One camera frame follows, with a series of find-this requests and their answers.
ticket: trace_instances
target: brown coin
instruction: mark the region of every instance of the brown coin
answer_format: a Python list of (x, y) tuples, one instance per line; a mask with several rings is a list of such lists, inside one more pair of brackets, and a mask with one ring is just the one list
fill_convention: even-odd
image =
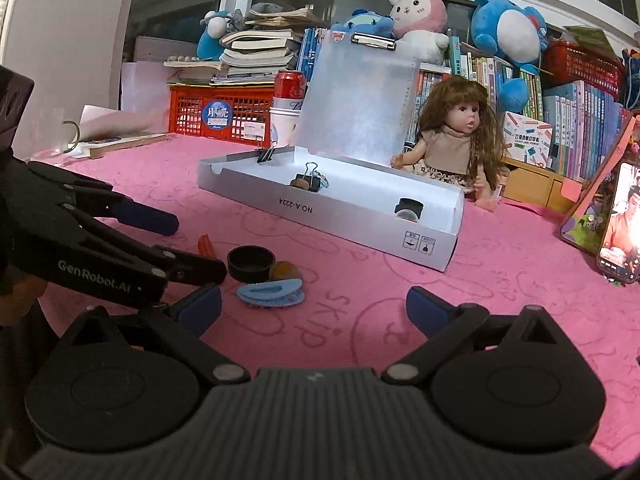
[(269, 279), (272, 282), (302, 280), (302, 273), (291, 262), (275, 262), (269, 271)]
[(304, 178), (294, 178), (289, 185), (309, 191), (309, 183)]

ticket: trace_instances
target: red plastic crate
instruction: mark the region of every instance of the red plastic crate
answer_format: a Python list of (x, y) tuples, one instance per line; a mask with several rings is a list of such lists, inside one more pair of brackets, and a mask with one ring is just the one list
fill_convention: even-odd
[[(170, 132), (262, 148), (270, 146), (273, 86), (171, 86), (170, 89)], [(251, 133), (261, 133), (264, 128), (264, 137), (249, 137), (250, 133), (245, 131), (247, 123), (259, 124)]]
[(542, 68), (553, 75), (544, 74), (545, 83), (558, 86), (581, 79), (599, 90), (620, 95), (622, 78), (625, 73), (622, 63), (602, 59), (599, 54), (569, 43), (554, 41), (545, 50)]

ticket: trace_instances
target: white bunny plush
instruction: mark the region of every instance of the white bunny plush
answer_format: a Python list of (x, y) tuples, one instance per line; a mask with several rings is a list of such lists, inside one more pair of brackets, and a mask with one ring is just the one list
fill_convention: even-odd
[(447, 9), (442, 0), (389, 0), (398, 49), (412, 51), (420, 62), (442, 65), (449, 38), (442, 34)]

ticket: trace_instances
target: round black container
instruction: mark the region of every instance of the round black container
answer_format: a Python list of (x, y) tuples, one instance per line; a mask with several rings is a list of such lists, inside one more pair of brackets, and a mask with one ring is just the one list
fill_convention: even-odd
[(229, 251), (226, 262), (229, 274), (238, 282), (263, 283), (269, 281), (269, 269), (276, 257), (264, 247), (243, 245)]
[(424, 204), (422, 202), (418, 202), (413, 198), (401, 198), (400, 202), (398, 202), (398, 205), (396, 206), (396, 209), (394, 210), (394, 213), (402, 211), (403, 209), (408, 209), (409, 211), (413, 211), (415, 215), (420, 218), (423, 207)]

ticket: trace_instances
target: blue sticker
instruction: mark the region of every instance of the blue sticker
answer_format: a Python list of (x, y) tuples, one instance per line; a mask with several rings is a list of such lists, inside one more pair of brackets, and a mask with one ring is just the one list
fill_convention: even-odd
[(213, 101), (202, 109), (202, 122), (212, 130), (228, 128), (233, 118), (231, 105), (223, 101)]

